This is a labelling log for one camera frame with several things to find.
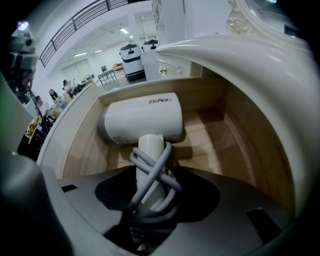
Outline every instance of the coiled cable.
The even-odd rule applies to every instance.
[[[155,162],[146,153],[144,153],[136,147],[133,149],[130,155],[130,161],[142,172],[147,174],[147,178],[145,179],[141,187],[137,190],[137,192],[134,194],[133,198],[131,199],[128,205],[128,209],[130,212],[133,213],[137,209],[139,203],[147,194],[148,190],[150,189],[155,180],[158,180],[159,182],[170,187],[168,195],[155,210],[152,210],[145,215],[132,215],[133,221],[137,223],[161,223],[170,220],[177,212],[177,207],[175,206],[169,212],[164,214],[164,212],[172,204],[174,198],[182,191],[181,185],[176,181],[174,174],[170,170],[168,171],[168,175],[165,173],[161,173],[161,170],[165,166],[172,150],[170,142],[166,142],[165,145],[166,147],[157,162]]]

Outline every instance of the white curved panel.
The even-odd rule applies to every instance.
[[[320,79],[305,51],[239,35],[214,35],[158,47],[220,74],[264,113],[285,150],[301,213],[320,167]]]

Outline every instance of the floor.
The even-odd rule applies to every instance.
[[[136,83],[140,83],[140,82],[145,82],[147,81],[146,78],[142,78],[142,79],[138,79],[138,80],[134,80],[134,81],[128,81],[128,79],[126,78],[126,74],[123,70],[119,70],[114,72],[115,74],[115,78],[113,78],[114,80],[112,80],[111,78],[109,78],[105,83],[101,83],[99,80],[96,82],[97,88],[100,92],[100,94],[105,94],[107,92],[111,92],[111,91],[115,91],[115,90],[119,90],[120,88],[124,87],[124,86],[128,86],[128,85],[133,85]]]

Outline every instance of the cabinet door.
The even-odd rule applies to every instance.
[[[160,67],[166,68],[166,71],[162,72],[161,78],[187,78],[191,76],[191,61],[173,57],[159,55],[158,57],[159,69]]]

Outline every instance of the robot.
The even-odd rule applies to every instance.
[[[123,61],[123,69],[129,81],[146,77],[140,53],[141,50],[136,44],[128,44],[120,49],[119,54]]]
[[[149,40],[142,44],[141,49],[144,52],[154,51],[159,46],[158,40]]]

